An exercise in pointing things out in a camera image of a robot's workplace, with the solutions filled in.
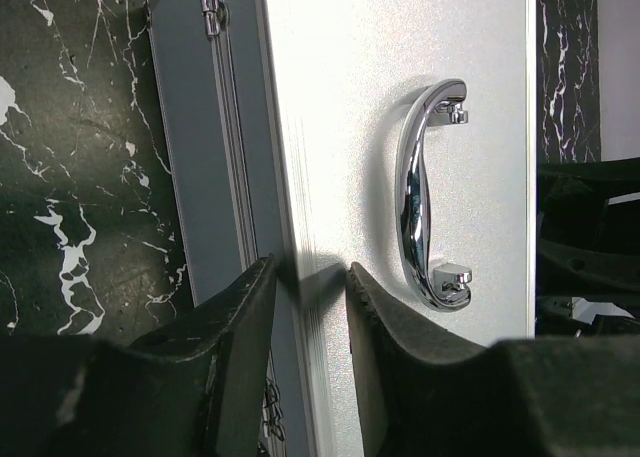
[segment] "gray metal frame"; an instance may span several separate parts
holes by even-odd
[[[225,0],[235,68],[237,111],[259,255],[274,254],[281,277],[271,348],[281,392],[288,455],[311,455],[307,386],[290,292],[295,270],[286,256],[288,217],[280,176],[270,84],[268,38],[261,0]],[[196,304],[226,287],[242,271],[225,153],[211,43],[200,0],[158,0],[151,36],[165,134]]]

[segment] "door hinge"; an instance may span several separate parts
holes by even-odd
[[[204,15],[205,32],[207,37],[212,39],[220,35],[227,24],[227,8],[222,0],[200,0],[200,3]]]

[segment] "white panel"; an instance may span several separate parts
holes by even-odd
[[[326,276],[309,276],[359,261],[475,342],[532,333],[531,1],[267,0],[302,298],[321,304],[307,342],[321,456],[361,455],[362,442],[344,295],[318,288]],[[471,267],[474,279],[470,306],[442,314],[404,281],[392,189],[412,99],[451,77],[467,83],[470,123],[426,137],[432,256]]]

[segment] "marble tile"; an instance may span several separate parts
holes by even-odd
[[[192,308],[148,0],[0,0],[0,332],[119,343]]]
[[[597,0],[538,0],[538,162],[600,160]]]

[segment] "door handle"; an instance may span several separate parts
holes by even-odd
[[[462,108],[467,86],[448,79],[427,87],[413,104],[400,137],[396,162],[396,227],[405,277],[428,307],[452,312],[471,301],[471,269],[445,263],[429,271],[431,197],[424,163],[424,137],[428,127],[466,124]]]

